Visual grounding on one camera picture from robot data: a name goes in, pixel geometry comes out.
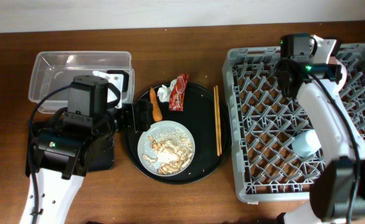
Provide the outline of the clear plastic bin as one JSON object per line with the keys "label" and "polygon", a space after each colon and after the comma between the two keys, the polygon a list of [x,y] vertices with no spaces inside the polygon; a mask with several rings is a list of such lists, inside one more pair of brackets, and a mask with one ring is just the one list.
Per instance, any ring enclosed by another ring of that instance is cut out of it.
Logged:
{"label": "clear plastic bin", "polygon": [[49,93],[69,85],[79,75],[108,80],[121,91],[118,108],[133,102],[135,71],[126,51],[52,51],[37,55],[28,99],[39,103]]}

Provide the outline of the rectangular black tray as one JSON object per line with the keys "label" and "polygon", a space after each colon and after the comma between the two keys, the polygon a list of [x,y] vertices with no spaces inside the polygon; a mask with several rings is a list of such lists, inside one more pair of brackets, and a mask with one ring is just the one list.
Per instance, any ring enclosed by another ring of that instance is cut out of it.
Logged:
{"label": "rectangular black tray", "polygon": [[[40,129],[47,127],[47,121],[34,121],[32,124],[32,130],[35,135]],[[88,167],[88,172],[96,172],[102,170],[112,169],[114,166],[114,147],[115,138],[112,137],[108,139],[105,145],[102,147],[103,151],[94,158],[92,163]],[[61,157],[60,159],[51,159],[48,156],[44,156],[41,166],[46,169],[52,169],[56,171],[63,171],[65,168],[65,163],[67,162],[66,157]]]}

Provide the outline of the red snack wrapper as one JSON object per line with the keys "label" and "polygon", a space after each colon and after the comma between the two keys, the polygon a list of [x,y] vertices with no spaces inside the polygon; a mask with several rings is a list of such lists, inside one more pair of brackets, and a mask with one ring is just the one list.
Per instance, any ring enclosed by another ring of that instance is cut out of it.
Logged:
{"label": "red snack wrapper", "polygon": [[169,110],[171,111],[183,111],[184,108],[184,95],[187,87],[189,75],[180,74],[176,79],[176,84],[171,92],[169,99]]}

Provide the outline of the grey dishwasher rack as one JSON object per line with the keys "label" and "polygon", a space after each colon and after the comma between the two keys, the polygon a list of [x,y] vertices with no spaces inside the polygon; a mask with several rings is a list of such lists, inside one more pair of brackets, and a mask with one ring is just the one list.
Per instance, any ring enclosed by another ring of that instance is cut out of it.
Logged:
{"label": "grey dishwasher rack", "polygon": [[[293,152],[295,137],[312,128],[304,109],[278,89],[278,47],[230,49],[222,67],[232,137],[235,194],[247,204],[306,200],[324,171],[323,153]],[[343,105],[365,140],[365,44],[344,44],[337,58],[348,70]]]}

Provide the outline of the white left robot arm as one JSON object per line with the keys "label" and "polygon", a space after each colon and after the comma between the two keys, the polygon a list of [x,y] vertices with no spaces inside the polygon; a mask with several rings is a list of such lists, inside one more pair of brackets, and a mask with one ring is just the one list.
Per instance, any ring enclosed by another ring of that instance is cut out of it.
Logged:
{"label": "white left robot arm", "polygon": [[65,89],[67,107],[46,126],[29,130],[29,193],[21,223],[64,223],[91,164],[114,143],[115,133],[151,126],[147,100],[120,109],[120,90],[107,79],[79,75]]}

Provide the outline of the orange carrot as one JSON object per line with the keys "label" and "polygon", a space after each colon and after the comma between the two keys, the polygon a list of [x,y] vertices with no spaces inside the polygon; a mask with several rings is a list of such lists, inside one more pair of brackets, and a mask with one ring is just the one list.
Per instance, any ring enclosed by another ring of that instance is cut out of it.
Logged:
{"label": "orange carrot", "polygon": [[150,102],[153,105],[153,120],[155,122],[162,121],[163,115],[161,114],[161,110],[158,105],[156,93],[153,88],[150,88],[150,90],[149,90],[149,98],[150,98]]}

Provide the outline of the white tissue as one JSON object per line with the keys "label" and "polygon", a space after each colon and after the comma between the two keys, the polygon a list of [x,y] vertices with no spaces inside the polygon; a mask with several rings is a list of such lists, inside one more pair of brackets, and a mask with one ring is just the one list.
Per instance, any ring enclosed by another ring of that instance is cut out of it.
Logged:
{"label": "white tissue", "polygon": [[171,90],[168,86],[161,85],[158,88],[157,97],[161,103],[169,103],[170,96],[171,96]]}

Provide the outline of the wooden chopstick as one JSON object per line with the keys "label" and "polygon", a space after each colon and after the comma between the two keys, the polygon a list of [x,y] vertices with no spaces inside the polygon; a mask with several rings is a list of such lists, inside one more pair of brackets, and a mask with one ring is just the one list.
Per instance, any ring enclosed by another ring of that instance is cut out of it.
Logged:
{"label": "wooden chopstick", "polygon": [[217,114],[217,98],[216,98],[216,87],[213,87],[214,92],[214,119],[215,119],[215,126],[216,126],[216,149],[217,149],[217,156],[220,156],[220,149],[219,149],[219,131],[218,131],[218,114]]}
{"label": "wooden chopstick", "polygon": [[219,88],[218,85],[215,86],[215,103],[216,103],[216,113],[217,113],[217,138],[218,138],[218,147],[219,147],[219,156],[222,155],[222,139],[221,139],[221,123],[220,123],[220,106],[219,106]]}

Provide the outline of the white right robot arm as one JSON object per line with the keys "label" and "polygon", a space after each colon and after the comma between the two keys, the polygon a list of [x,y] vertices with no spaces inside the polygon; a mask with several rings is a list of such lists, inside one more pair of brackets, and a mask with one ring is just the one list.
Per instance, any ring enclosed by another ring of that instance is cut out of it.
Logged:
{"label": "white right robot arm", "polygon": [[297,100],[320,141],[326,168],[310,188],[310,199],[281,213],[278,223],[351,223],[365,217],[365,140],[339,95],[347,69],[336,59],[338,39],[284,35],[274,68],[285,98]]}

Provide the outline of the light blue plastic cup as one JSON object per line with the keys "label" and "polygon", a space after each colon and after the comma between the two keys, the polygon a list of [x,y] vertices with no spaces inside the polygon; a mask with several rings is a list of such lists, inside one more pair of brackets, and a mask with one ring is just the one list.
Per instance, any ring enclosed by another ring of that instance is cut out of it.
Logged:
{"label": "light blue plastic cup", "polygon": [[321,143],[314,129],[295,136],[295,140],[292,142],[292,149],[294,153],[298,154],[300,157],[313,155],[320,148]]}

